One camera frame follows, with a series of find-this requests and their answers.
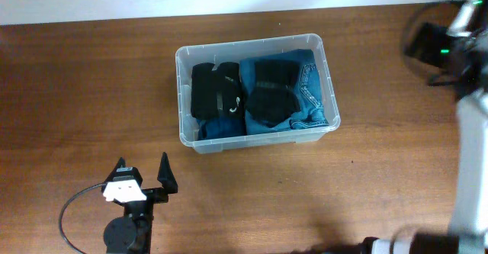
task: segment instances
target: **jeans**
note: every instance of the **jeans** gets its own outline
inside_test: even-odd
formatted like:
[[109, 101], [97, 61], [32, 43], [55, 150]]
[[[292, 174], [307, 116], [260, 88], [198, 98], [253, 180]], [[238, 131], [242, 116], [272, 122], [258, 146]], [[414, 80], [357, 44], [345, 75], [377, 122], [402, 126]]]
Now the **jeans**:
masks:
[[301, 110], [293, 113], [287, 120], [274, 127], [269, 127], [265, 122], [254, 120], [252, 115], [246, 111], [245, 120], [248, 135], [329, 125], [323, 110], [319, 72], [315, 64], [312, 50], [293, 50], [286, 53], [241, 60], [240, 75], [242, 80], [242, 90], [246, 96], [249, 96], [254, 89], [254, 63], [259, 59], [286, 59], [296, 61], [300, 64], [300, 74], [298, 76], [298, 82], [294, 87], [294, 93], [300, 102]]
[[207, 121], [197, 120], [197, 123], [200, 126], [198, 140], [213, 140], [246, 135], [246, 126], [242, 118], [221, 117]]

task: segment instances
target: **cable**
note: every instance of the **cable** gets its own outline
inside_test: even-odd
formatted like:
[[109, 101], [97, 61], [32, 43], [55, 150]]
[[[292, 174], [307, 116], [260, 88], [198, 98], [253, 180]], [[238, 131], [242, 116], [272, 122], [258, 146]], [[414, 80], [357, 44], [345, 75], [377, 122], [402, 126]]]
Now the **cable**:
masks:
[[85, 188], [83, 190], [81, 190], [80, 192], [76, 193], [75, 195], [73, 195], [64, 205], [63, 205], [63, 208], [61, 209], [61, 213], [59, 213], [59, 219], [58, 219], [58, 228], [59, 228], [59, 233], [61, 233], [61, 237], [64, 239], [64, 241], [68, 244], [68, 246], [70, 246], [73, 250], [75, 250], [77, 253], [79, 254], [86, 254], [85, 252], [81, 251], [80, 249], [78, 249], [76, 246], [74, 246], [69, 240], [68, 238], [66, 237], [66, 234], [64, 233], [63, 231], [63, 215], [64, 215], [64, 211], [66, 210], [66, 208], [68, 207], [69, 204], [71, 204], [77, 197], [83, 195], [84, 193], [88, 192], [88, 191], [91, 191], [93, 189], [96, 189], [96, 188], [99, 188], [101, 186], [105, 186], [107, 185], [106, 182], [102, 182], [102, 183], [99, 183], [99, 184], [96, 184], [96, 185], [93, 185], [93, 186], [90, 186], [89, 188]]
[[[422, 69], [420, 66], [414, 65], [412, 60], [407, 55], [405, 55], [409, 35], [413, 29], [413, 26], [418, 21], [419, 17], [426, 11], [438, 7], [439, 5], [449, 4], [449, 5], [458, 6], [460, 8], [465, 2], [466, 0], [446, 0], [440, 2], [431, 2], [422, 6], [409, 18], [409, 20], [406, 22], [406, 25], [403, 29], [402, 38], [400, 40], [400, 55], [402, 57], [403, 63], [410, 69], [410, 71], [412, 71], [413, 73], [415, 73], [417, 76], [421, 78], [425, 78], [430, 73], [429, 71]], [[438, 77], [440, 77], [439, 75], [436, 76], [437, 76], [436, 78], [433, 77], [429, 78], [428, 81], [429, 86], [442, 86], [442, 85], [454, 84], [454, 82], [440, 82], [440, 83], [434, 82], [435, 79], [438, 79]]]

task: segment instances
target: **black cloth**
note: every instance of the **black cloth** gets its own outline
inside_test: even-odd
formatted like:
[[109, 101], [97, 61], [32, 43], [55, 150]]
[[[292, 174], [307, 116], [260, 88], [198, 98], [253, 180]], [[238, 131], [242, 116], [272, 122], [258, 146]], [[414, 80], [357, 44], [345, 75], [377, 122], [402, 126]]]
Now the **black cloth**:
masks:
[[270, 127], [300, 111], [294, 94], [300, 66], [290, 60], [264, 59], [255, 63], [255, 87], [246, 102], [246, 110], [257, 121]]
[[193, 66], [191, 73], [191, 116], [205, 121], [217, 117], [244, 116], [238, 63]]

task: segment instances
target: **plastic bin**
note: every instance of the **plastic bin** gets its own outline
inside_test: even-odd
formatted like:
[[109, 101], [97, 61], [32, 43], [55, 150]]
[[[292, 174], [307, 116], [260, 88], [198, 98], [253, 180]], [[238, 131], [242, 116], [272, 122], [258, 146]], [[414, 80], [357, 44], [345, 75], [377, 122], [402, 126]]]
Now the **plastic bin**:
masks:
[[[199, 126], [191, 116], [191, 69], [198, 63], [238, 63], [241, 59], [283, 53], [295, 49], [311, 49], [319, 70], [322, 102], [328, 127], [291, 130], [277, 133], [229, 137], [216, 140], [197, 140]], [[178, 84], [178, 115], [180, 140], [198, 153], [214, 153], [248, 146], [276, 143], [304, 143], [316, 141], [325, 133], [336, 130], [340, 123], [332, 80], [330, 79], [322, 39], [316, 34], [276, 37], [264, 40], [245, 40], [182, 47], [176, 51], [176, 80]]]

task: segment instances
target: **brown tabletop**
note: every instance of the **brown tabletop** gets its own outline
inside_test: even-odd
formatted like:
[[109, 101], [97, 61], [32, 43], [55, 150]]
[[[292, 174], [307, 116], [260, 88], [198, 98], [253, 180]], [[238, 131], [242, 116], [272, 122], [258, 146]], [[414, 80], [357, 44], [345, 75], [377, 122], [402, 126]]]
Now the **brown tabletop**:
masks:
[[[70, 253], [64, 202], [119, 157], [156, 187], [169, 155], [179, 193], [154, 209], [153, 253], [290, 252], [446, 227], [458, 128], [453, 93], [404, 67], [417, 5], [0, 27], [0, 252]], [[438, 14], [435, 18], [446, 18]], [[321, 36], [342, 124], [315, 143], [199, 155], [178, 137], [175, 51], [304, 33]], [[123, 208], [76, 200], [66, 233], [102, 253]]]

